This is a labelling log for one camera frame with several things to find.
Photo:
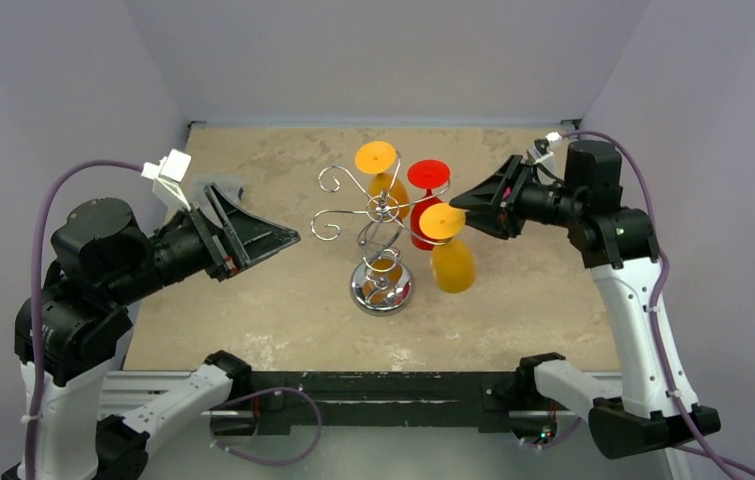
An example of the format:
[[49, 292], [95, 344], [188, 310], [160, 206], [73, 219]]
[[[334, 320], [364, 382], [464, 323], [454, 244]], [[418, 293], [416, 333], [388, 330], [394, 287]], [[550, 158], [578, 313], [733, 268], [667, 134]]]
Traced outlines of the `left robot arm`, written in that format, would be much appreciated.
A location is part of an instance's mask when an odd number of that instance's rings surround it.
[[199, 272], [226, 281], [293, 246], [299, 233], [260, 218], [210, 184], [211, 206], [175, 213], [152, 234], [116, 198], [76, 207], [51, 238], [55, 260], [15, 321], [27, 389], [24, 456], [10, 479], [136, 479], [150, 457], [202, 412], [256, 396], [249, 364], [225, 351], [169, 392], [100, 418], [104, 380], [128, 308]]

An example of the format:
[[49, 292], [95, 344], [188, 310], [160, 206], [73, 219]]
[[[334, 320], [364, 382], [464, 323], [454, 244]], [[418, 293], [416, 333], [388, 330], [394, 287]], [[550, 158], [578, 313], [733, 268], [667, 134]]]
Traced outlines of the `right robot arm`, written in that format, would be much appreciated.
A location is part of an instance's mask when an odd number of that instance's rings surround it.
[[537, 172], [552, 145], [537, 140], [450, 204], [469, 227], [502, 240], [528, 222], [566, 230], [606, 308], [621, 386], [610, 389], [546, 353], [523, 358], [496, 400], [511, 408], [548, 401], [572, 411], [609, 459], [704, 440], [720, 430], [720, 416], [700, 402], [679, 359], [662, 297], [669, 265], [648, 212], [622, 203], [622, 150], [609, 141], [573, 141], [564, 177], [546, 184]]

